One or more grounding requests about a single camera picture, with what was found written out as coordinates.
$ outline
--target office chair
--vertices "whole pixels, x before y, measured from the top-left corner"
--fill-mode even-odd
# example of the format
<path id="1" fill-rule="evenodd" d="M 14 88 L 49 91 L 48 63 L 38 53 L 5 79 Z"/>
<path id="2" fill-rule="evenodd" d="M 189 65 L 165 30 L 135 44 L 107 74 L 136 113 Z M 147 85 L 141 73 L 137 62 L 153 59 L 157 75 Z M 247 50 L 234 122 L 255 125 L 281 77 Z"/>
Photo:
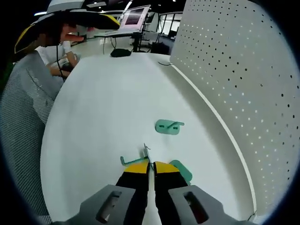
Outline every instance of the office chair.
<path id="1" fill-rule="evenodd" d="M 0 99 L 0 139 L 8 167 L 25 201 L 50 223 L 40 178 L 45 124 L 61 85 L 38 52 L 16 63 Z"/>

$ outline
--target perforated white wall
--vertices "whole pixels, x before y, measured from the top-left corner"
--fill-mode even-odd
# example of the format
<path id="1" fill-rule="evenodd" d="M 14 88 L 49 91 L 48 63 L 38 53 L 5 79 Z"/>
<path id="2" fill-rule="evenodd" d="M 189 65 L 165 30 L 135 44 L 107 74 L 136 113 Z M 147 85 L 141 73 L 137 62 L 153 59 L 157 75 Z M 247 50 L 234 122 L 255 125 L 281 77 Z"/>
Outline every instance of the perforated white wall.
<path id="1" fill-rule="evenodd" d="M 257 214 L 270 212 L 299 161 L 299 71 L 285 37 L 250 1 L 187 0 L 171 62 L 221 115 L 250 172 Z"/>

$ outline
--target white curved desk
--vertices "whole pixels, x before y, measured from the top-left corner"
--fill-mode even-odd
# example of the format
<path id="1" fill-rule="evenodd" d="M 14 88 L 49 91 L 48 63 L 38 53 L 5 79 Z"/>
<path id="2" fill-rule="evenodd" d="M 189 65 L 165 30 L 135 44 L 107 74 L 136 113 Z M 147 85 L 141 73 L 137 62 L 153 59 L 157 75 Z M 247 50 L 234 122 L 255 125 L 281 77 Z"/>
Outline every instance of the white curved desk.
<path id="1" fill-rule="evenodd" d="M 143 143 L 153 161 L 180 160 L 191 183 L 223 203 L 236 219 L 253 213 L 240 159 L 221 124 L 169 56 L 92 56 L 76 66 L 63 85 L 46 125 L 41 181 L 53 221 L 74 216 L 80 204 L 107 184 L 115 184 L 125 161 L 139 158 Z M 184 122 L 178 135 L 155 131 L 158 119 Z M 143 224 L 161 224 L 150 178 Z"/>

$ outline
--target computer monitor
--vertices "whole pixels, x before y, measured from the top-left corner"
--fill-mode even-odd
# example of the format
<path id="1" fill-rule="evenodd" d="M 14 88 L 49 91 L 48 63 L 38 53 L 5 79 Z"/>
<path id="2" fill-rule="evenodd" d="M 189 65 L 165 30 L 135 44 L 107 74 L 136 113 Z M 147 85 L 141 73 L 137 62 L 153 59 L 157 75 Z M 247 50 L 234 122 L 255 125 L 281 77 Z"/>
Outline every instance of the computer monitor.
<path id="1" fill-rule="evenodd" d="M 127 10 L 121 22 L 120 30 L 141 31 L 149 9 L 150 5 L 131 8 Z"/>

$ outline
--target white shirt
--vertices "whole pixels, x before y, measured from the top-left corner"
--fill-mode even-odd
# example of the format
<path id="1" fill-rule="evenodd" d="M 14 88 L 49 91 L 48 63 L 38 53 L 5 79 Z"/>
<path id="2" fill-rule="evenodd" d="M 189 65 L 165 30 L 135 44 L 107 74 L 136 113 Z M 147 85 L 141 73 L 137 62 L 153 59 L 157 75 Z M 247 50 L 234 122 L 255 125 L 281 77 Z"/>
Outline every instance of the white shirt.
<path id="1" fill-rule="evenodd" d="M 53 67 L 58 67 L 56 62 L 56 46 L 36 48 L 36 51 L 41 56 L 45 65 L 51 64 Z M 64 41 L 62 44 L 58 45 L 58 60 L 59 64 L 63 65 L 67 60 L 65 59 L 65 54 L 71 51 L 71 43 L 69 41 Z"/>

